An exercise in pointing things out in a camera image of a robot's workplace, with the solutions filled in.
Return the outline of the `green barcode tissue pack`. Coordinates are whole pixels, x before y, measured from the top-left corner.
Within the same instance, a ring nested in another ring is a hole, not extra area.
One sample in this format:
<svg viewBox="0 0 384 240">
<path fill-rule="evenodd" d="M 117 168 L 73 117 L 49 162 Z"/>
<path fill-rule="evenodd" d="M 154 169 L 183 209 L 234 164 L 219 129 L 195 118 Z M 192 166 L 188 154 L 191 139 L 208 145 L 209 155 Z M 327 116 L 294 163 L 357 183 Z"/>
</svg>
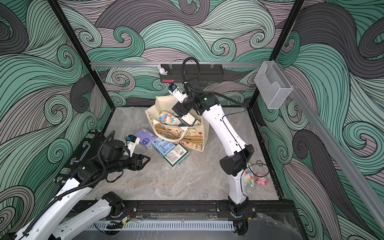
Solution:
<svg viewBox="0 0 384 240">
<path fill-rule="evenodd" d="M 188 126 L 194 127 L 201 124 L 199 120 L 197 120 L 193 115 L 188 113 L 187 115 L 184 115 L 181 117 L 182 121 L 185 122 Z"/>
</svg>

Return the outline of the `purple tissue pack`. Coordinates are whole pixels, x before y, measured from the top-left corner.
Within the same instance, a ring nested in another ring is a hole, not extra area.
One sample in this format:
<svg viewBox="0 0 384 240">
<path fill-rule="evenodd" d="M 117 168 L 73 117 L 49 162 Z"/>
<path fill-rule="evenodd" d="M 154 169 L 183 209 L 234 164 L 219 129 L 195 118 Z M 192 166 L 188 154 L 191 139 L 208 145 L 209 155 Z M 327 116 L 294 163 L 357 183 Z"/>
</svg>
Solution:
<svg viewBox="0 0 384 240">
<path fill-rule="evenodd" d="M 146 128 L 140 129 L 135 136 L 140 139 L 140 144 L 148 150 L 152 148 L 152 142 L 157 138 L 154 133 Z"/>
</svg>

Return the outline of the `green white tissue pack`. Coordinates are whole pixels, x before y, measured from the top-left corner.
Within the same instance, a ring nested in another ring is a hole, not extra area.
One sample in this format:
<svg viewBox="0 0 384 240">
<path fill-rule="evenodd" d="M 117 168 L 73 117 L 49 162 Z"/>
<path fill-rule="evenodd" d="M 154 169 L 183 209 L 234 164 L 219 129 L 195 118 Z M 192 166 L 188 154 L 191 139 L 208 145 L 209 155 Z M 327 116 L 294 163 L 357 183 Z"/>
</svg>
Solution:
<svg viewBox="0 0 384 240">
<path fill-rule="evenodd" d="M 183 145 L 176 145 L 171 151 L 169 151 L 163 159 L 167 162 L 170 168 L 177 168 L 184 160 L 190 155 L 190 151 Z"/>
</svg>

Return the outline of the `colourful splash tissue pack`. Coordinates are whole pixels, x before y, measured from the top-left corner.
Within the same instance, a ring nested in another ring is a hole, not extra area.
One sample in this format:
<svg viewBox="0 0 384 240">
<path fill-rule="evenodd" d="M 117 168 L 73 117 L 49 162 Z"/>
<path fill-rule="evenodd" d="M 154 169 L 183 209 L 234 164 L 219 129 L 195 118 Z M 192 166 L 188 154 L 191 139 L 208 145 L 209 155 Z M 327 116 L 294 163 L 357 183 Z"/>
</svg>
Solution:
<svg viewBox="0 0 384 240">
<path fill-rule="evenodd" d="M 158 116 L 158 121 L 168 126 L 182 126 L 183 123 L 179 117 L 174 116 L 166 111 L 162 111 Z"/>
</svg>

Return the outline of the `blue cartoon tissue pack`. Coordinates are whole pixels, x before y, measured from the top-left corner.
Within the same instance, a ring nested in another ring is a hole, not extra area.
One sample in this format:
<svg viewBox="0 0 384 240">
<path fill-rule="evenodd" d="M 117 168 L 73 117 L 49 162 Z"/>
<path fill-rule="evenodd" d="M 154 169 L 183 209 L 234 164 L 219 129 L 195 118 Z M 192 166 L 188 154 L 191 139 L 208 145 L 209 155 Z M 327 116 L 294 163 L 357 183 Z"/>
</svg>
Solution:
<svg viewBox="0 0 384 240">
<path fill-rule="evenodd" d="M 251 165 L 244 172 L 245 186 L 253 188 L 255 187 L 254 174 L 252 173 Z"/>
</svg>

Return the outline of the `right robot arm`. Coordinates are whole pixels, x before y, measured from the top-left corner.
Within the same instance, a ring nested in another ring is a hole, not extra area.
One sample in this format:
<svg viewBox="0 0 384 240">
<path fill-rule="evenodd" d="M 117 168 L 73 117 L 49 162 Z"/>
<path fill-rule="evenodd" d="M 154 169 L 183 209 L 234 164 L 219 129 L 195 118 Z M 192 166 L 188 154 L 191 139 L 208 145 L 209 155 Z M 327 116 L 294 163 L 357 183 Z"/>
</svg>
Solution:
<svg viewBox="0 0 384 240">
<path fill-rule="evenodd" d="M 196 79 L 183 83 L 183 87 L 184 92 L 173 83 L 169 85 L 169 93 L 178 100 L 173 111 L 179 116 L 185 116 L 194 110 L 215 131 L 226 153 L 220 160 L 220 166 L 229 176 L 229 209 L 233 216 L 239 218 L 245 214 L 249 202 L 245 194 L 244 173 L 255 148 L 246 144 L 228 121 L 220 105 L 219 94 L 204 92 Z"/>
</svg>

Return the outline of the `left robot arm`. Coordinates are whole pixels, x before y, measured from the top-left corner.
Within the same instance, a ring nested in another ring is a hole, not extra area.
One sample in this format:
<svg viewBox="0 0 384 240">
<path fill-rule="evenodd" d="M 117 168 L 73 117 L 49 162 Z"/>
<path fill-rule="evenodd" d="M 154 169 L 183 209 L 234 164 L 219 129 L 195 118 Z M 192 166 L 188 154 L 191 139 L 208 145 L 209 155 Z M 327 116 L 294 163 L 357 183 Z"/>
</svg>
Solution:
<svg viewBox="0 0 384 240">
<path fill-rule="evenodd" d="M 124 201 L 114 192 L 108 192 L 91 207 L 66 220 L 67 214 L 99 182 L 110 173 L 125 169 L 140 171 L 151 158 L 135 154 L 135 144 L 126 145 L 119 140 L 105 140 L 96 155 L 81 161 L 59 193 L 37 216 L 17 232 L 6 234 L 4 240 L 72 240 L 90 225 L 106 217 L 118 219 L 115 227 L 121 228 L 131 214 L 126 213 Z"/>
</svg>

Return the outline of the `floral canvas tote bag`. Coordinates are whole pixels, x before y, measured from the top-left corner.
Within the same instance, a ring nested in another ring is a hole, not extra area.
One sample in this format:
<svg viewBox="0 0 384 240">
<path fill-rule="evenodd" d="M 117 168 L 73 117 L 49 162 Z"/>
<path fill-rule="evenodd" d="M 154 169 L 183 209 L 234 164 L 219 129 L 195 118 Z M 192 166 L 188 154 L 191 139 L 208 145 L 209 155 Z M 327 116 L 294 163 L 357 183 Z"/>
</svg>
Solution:
<svg viewBox="0 0 384 240">
<path fill-rule="evenodd" d="M 155 104 L 145 110 L 153 132 L 163 140 L 203 152 L 209 137 L 210 124 L 194 110 L 187 115 L 193 125 L 182 122 L 172 110 L 177 103 L 173 96 L 156 97 Z"/>
</svg>

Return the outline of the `light blue tissue pack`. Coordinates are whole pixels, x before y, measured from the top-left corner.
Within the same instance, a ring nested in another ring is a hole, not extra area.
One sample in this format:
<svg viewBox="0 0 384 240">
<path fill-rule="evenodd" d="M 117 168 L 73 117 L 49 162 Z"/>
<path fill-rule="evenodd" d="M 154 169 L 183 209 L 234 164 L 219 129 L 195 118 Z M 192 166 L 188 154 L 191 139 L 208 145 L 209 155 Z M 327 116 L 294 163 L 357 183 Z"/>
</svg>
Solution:
<svg viewBox="0 0 384 240">
<path fill-rule="evenodd" d="M 169 153 L 176 145 L 172 142 L 165 141 L 161 138 L 156 138 L 151 142 L 152 146 L 157 150 L 159 154 L 165 156 Z"/>
</svg>

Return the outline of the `black hard carry case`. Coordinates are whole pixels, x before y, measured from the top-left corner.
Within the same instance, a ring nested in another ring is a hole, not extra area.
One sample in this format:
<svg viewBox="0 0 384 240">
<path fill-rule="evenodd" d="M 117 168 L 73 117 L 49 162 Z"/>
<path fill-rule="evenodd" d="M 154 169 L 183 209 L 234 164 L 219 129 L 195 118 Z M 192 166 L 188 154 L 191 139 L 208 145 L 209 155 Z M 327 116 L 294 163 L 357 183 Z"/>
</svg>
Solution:
<svg viewBox="0 0 384 240">
<path fill-rule="evenodd" d="M 54 183 L 64 186 L 70 179 L 75 179 L 82 186 L 96 180 L 103 172 L 97 153 L 105 139 L 101 131 L 90 130 L 69 160 L 59 169 Z"/>
</svg>

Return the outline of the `white bunny figurine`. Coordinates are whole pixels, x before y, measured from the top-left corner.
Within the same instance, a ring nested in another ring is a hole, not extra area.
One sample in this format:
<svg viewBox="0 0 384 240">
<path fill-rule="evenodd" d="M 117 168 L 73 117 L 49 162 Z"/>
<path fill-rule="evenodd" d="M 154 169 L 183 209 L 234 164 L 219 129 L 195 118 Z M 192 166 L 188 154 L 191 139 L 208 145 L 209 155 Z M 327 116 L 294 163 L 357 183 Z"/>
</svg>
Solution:
<svg viewBox="0 0 384 240">
<path fill-rule="evenodd" d="M 167 75 L 168 74 L 168 71 L 165 68 L 163 68 L 161 65 L 158 65 L 158 70 L 159 70 L 160 75 Z"/>
</svg>

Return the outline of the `pink plush toy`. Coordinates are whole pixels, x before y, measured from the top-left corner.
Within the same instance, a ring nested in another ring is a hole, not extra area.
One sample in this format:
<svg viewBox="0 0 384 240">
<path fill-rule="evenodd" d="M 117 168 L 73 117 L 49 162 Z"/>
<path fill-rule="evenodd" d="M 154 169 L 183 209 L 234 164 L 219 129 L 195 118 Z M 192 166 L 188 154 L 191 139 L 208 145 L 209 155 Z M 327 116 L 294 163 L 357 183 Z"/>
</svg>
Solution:
<svg viewBox="0 0 384 240">
<path fill-rule="evenodd" d="M 256 183 L 261 186 L 266 186 L 269 183 L 269 179 L 266 177 L 258 177 Z"/>
</svg>

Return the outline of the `clear plastic wall bin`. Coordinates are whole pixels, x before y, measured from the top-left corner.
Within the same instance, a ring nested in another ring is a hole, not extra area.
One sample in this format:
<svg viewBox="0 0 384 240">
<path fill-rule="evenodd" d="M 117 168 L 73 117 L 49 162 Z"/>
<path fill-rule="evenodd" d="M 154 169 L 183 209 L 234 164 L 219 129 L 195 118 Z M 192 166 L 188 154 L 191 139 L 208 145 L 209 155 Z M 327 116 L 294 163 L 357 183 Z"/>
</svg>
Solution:
<svg viewBox="0 0 384 240">
<path fill-rule="evenodd" d="M 283 66 L 275 61 L 264 61 L 255 83 L 268 109 L 279 109 L 293 90 Z"/>
</svg>

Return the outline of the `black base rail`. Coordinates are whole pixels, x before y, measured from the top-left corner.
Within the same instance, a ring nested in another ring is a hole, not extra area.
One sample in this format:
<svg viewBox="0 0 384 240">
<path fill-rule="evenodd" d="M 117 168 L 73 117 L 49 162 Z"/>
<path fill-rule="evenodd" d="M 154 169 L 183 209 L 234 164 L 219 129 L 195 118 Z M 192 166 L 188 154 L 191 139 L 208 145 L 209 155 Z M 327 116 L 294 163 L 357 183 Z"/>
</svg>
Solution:
<svg viewBox="0 0 384 240">
<path fill-rule="evenodd" d="M 299 214 L 293 201 L 249 201 L 244 213 L 236 217 L 230 211 L 228 200 L 207 200 L 207 201 L 145 201 L 145 200 L 124 200 L 126 209 L 120 217 L 112 218 L 95 217 L 95 221 L 110 220 L 118 221 L 125 216 L 132 216 L 134 219 L 141 220 L 154 218 L 157 216 L 180 216 L 191 219 L 197 215 L 203 215 L 209 219 L 247 219 L 256 218 L 259 214 L 264 214 L 275 219 L 298 218 Z"/>
</svg>

